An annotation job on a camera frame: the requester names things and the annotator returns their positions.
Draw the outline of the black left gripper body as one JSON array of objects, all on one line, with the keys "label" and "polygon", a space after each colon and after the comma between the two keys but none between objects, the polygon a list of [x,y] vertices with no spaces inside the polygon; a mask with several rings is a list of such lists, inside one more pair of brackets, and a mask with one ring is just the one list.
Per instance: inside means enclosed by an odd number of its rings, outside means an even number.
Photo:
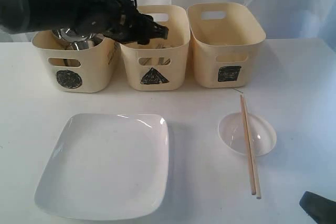
[{"label": "black left gripper body", "polygon": [[103,34],[122,44],[149,38],[152,22],[134,6],[122,6],[120,1],[91,2],[78,10],[78,34]]}]

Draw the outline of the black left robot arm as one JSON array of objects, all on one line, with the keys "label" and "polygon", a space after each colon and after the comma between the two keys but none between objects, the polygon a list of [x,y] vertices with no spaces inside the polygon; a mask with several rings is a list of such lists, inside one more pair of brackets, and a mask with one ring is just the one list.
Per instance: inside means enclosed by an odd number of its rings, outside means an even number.
[{"label": "black left robot arm", "polygon": [[167,27],[141,14],[137,0],[1,0],[1,30],[9,34],[69,28],[121,44],[167,39]]}]

